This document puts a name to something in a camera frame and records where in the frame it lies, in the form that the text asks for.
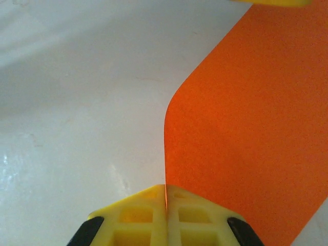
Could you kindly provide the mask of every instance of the orange sheet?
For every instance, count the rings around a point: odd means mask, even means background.
[[[253,6],[173,97],[167,183],[290,245],[328,195],[328,1]]]

